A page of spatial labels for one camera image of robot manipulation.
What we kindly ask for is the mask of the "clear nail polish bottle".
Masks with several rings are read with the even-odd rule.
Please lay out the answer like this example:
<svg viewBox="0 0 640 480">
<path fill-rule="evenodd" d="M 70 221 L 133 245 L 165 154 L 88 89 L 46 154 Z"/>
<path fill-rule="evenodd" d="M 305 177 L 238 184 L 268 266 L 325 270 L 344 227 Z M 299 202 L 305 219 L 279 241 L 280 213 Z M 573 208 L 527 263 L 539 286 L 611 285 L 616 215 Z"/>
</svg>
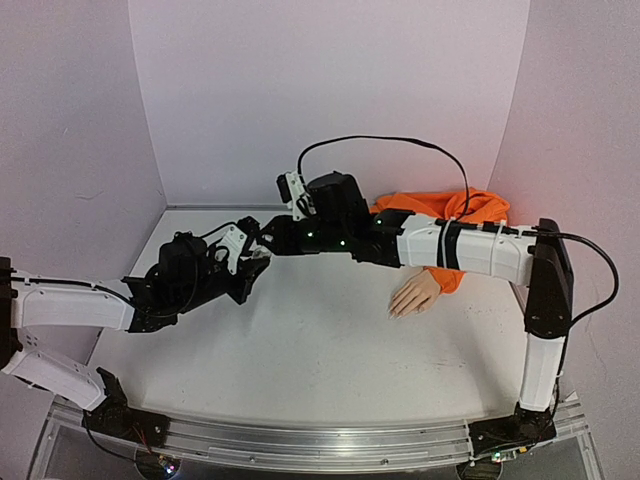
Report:
<svg viewBox="0 0 640 480">
<path fill-rule="evenodd" d="M 254 260 L 270 259 L 271 258 L 271 253 L 268 250 L 256 249 L 252 253 L 251 258 L 254 259 Z"/>
</svg>

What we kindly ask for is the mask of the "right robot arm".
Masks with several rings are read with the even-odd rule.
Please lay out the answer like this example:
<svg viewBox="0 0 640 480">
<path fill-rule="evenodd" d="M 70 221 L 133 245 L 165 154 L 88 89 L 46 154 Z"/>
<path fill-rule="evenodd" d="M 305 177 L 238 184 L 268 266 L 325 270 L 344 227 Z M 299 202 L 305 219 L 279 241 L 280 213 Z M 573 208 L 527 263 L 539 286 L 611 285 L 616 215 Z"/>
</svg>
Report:
<svg viewBox="0 0 640 480">
<path fill-rule="evenodd" d="M 367 206 L 355 178 L 338 172 L 304 184 L 287 173 L 278 187 L 290 213 L 270 220 L 259 245 L 279 256 L 347 252 L 352 259 L 418 272 L 392 297 L 404 316 L 455 292 L 465 274 L 529 288 L 527 346 L 518 406 L 551 404 L 571 323 L 573 272 L 557 224 L 511 226 L 509 203 L 476 189 L 394 193 Z"/>
</svg>

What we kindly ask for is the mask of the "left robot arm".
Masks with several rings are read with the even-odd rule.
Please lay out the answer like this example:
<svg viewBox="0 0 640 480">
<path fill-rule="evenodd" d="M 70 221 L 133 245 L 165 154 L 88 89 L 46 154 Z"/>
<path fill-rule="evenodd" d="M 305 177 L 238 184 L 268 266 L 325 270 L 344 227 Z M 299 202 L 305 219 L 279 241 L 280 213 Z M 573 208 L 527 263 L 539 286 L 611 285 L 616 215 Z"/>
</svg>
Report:
<svg viewBox="0 0 640 480">
<path fill-rule="evenodd" d="M 117 378 L 90 370 L 44 347 L 33 327 L 97 327 L 150 334 L 177 324 L 181 316 L 221 296 L 246 302 L 270 264 L 268 251 L 253 249 L 252 238 L 232 230 L 208 244 L 178 232 L 159 249 L 158 261 L 142 277 L 110 285 L 48 279 L 1 268 L 1 370 L 59 395 L 88 412 L 116 437 L 131 433 L 133 411 L 123 404 Z"/>
</svg>

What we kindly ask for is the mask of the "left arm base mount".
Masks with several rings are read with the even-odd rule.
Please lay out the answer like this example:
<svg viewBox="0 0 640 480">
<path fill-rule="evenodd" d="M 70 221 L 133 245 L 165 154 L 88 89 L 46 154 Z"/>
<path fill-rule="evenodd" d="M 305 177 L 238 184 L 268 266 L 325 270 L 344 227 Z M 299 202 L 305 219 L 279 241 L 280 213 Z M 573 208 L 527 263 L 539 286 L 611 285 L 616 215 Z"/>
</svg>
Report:
<svg viewBox="0 0 640 480">
<path fill-rule="evenodd" d="M 148 450 L 165 446 L 168 416 L 129 406 L 119 379 L 102 367 L 97 368 L 105 398 L 92 410 L 83 412 L 82 426 L 91 434 L 138 442 Z"/>
</svg>

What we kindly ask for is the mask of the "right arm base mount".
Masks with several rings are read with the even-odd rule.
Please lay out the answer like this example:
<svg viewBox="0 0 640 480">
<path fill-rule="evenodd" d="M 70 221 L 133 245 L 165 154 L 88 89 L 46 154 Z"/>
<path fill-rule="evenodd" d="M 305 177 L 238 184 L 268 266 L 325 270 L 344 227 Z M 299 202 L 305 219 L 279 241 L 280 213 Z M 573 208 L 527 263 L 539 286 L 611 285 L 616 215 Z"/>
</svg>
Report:
<svg viewBox="0 0 640 480">
<path fill-rule="evenodd" d="M 530 449 L 556 437 L 553 402 L 544 411 L 526 410 L 516 404 L 511 415 L 476 420 L 468 425 L 470 459 L 481 460 L 497 453 Z"/>
</svg>

